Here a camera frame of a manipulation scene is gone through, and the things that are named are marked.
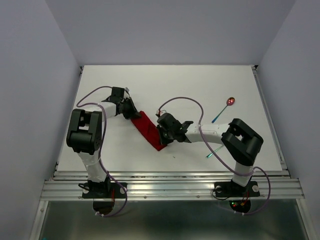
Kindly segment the red cloth napkin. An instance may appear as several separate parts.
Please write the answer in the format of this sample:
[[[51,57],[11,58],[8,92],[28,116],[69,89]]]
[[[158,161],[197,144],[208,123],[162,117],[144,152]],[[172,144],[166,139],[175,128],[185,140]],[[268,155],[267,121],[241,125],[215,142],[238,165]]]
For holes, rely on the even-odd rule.
[[[167,146],[166,144],[161,143],[156,125],[150,120],[144,111],[140,111],[139,117],[131,119],[131,122],[147,142],[157,151],[161,151]]]

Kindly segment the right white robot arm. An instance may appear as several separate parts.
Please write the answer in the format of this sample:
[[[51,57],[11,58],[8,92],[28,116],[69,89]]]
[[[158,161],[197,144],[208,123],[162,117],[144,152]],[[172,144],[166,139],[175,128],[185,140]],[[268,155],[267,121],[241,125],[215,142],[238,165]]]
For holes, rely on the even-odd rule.
[[[172,114],[158,115],[156,126],[160,142],[164,145],[207,142],[223,145],[235,160],[234,174],[230,182],[231,192],[242,195],[248,183],[263,138],[239,118],[226,124],[199,124],[193,121],[179,122]]]

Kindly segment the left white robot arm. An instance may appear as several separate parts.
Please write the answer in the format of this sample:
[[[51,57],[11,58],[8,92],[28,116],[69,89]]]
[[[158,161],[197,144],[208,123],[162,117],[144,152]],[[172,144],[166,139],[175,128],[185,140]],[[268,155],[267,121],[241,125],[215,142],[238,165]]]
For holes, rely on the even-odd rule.
[[[108,88],[111,94],[100,102],[84,102],[96,91]],[[78,154],[88,173],[88,180],[79,186],[87,193],[106,197],[111,193],[111,177],[101,160],[107,119],[122,115],[126,120],[140,118],[128,88],[100,86],[82,97],[72,110],[66,144]]]

